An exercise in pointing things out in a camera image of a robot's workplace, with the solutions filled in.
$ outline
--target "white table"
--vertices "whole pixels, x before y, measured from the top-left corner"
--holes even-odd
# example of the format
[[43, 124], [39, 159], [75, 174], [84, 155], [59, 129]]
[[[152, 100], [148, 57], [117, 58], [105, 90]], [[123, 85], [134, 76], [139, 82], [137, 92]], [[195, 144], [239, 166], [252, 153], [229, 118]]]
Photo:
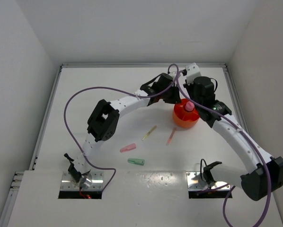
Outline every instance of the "white table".
[[[190, 130], [178, 130], [169, 146], [166, 142], [175, 126], [173, 105], [162, 101], [139, 109], [122, 118], [115, 135], [104, 143], [91, 160], [97, 166], [115, 167], [117, 173], [101, 200], [58, 199], [63, 171], [69, 162], [68, 153], [80, 152], [66, 131], [63, 109], [75, 92], [93, 86], [108, 86], [134, 92], [139, 86], [166, 67], [102, 67], [62, 69], [39, 140], [35, 170], [25, 171], [9, 227], [91, 226], [91, 227], [224, 227], [223, 199], [189, 199], [186, 171], [199, 171], [199, 162], [222, 161], [229, 166], [244, 168], [230, 146], [199, 121]], [[224, 68], [201, 68], [203, 76], [218, 80], [217, 99], [234, 111], [237, 101], [228, 89]], [[100, 99], [107, 101], [123, 94], [93, 90], [77, 96], [67, 113], [69, 126], [82, 144], [86, 137], [87, 119]], [[157, 129], [145, 140], [141, 138], [154, 125]], [[120, 153], [131, 143], [137, 149]], [[129, 157], [145, 159], [144, 166], [127, 163]], [[112, 171], [105, 171], [107, 182]], [[253, 226], [260, 217], [265, 198], [255, 202], [235, 189], [227, 204], [227, 215], [234, 226]], [[282, 222], [272, 196], [269, 212], [262, 224], [279, 227]]]

